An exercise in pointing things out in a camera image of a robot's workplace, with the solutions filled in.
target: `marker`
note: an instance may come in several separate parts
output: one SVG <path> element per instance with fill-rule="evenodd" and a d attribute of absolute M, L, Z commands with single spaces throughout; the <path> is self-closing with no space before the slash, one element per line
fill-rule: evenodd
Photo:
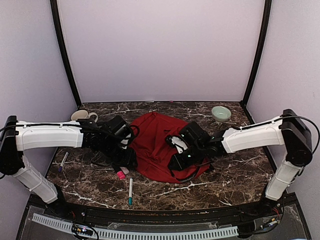
<path fill-rule="evenodd" d="M 59 169 L 58 169 L 58 172 L 59 172 L 59 173 L 61 173 L 62 167 L 64 166 L 65 161 L 67 160 L 68 155 L 69 155 L 69 153 L 66 152 L 65 155 L 64 155 L 64 157 L 63 157 L 63 159 L 62 159 L 62 162 L 61 162 L 61 164 L 60 164 L 60 166 L 59 166 Z"/>
<path fill-rule="evenodd" d="M 131 177 L 129 182 L 129 205 L 132 205 L 132 187 L 134 185 L 134 179 Z"/>

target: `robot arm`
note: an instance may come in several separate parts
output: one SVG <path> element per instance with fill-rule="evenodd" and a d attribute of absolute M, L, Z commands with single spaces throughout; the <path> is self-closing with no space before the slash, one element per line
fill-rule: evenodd
<path fill-rule="evenodd" d="M 0 137 L 0 172 L 19 180 L 56 213 L 66 215 L 69 211 L 61 189 L 31 165 L 24 156 L 24 150 L 45 147 L 92 148 L 111 157 L 112 164 L 134 166 L 136 156 L 133 149 L 121 147 L 134 137 L 130 126 L 120 116 L 100 125 L 89 119 L 32 123 L 17 121 L 16 116 L 10 116 Z"/>
<path fill-rule="evenodd" d="M 287 109 L 281 116 L 269 121 L 240 128 L 229 128 L 215 132 L 213 136 L 209 136 L 195 122 L 189 123 L 180 131 L 180 136 L 187 143 L 188 149 L 175 154 L 169 167 L 179 170 L 180 166 L 187 163 L 193 156 L 198 156 L 194 159 L 213 158 L 244 149 L 285 145 L 286 156 L 268 183 L 260 201 L 262 204 L 260 212 L 263 214 L 268 211 L 266 208 L 272 209 L 289 184 L 313 157 L 311 132 L 300 119 L 294 116 L 296 114 Z"/>

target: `marble tabletop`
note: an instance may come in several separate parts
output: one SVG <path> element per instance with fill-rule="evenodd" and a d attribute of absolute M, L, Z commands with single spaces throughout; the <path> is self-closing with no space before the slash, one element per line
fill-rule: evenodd
<path fill-rule="evenodd" d="M 214 106 L 232 112 L 228 122 L 218 123 Z M 186 122 L 196 121 L 205 131 L 245 126 L 249 121 L 238 102 L 122 102 L 85 103 L 80 109 L 95 112 L 99 122 L 116 115 L 128 123 L 156 111 Z M 66 152 L 63 171 L 58 172 Z M 240 205 L 258 201 L 273 170 L 262 148 L 242 150 L 214 160 L 214 170 L 183 184 L 152 181 L 135 170 L 120 180 L 106 157 L 86 148 L 60 147 L 48 170 L 47 178 L 59 185 L 66 200 L 86 206 L 144 211 L 196 210 Z M 133 205 L 128 205 L 129 179 L 133 178 Z"/>

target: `bowl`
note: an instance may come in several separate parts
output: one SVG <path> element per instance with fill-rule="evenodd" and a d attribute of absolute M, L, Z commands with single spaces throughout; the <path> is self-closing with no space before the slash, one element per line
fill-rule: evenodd
<path fill-rule="evenodd" d="M 215 106 L 214 108 L 212 108 L 211 113 L 214 120 L 219 123 L 223 123 L 229 120 L 231 117 L 231 111 L 224 106 Z"/>

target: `white mug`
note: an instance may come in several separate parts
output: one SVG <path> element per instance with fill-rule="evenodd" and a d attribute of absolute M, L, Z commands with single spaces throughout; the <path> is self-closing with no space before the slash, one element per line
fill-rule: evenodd
<path fill-rule="evenodd" d="M 86 110 L 79 110 L 71 115 L 72 121 L 77 121 L 78 119 L 89 119 L 91 116 L 95 116 L 95 122 L 98 121 L 98 115 L 95 112 L 88 113 Z"/>

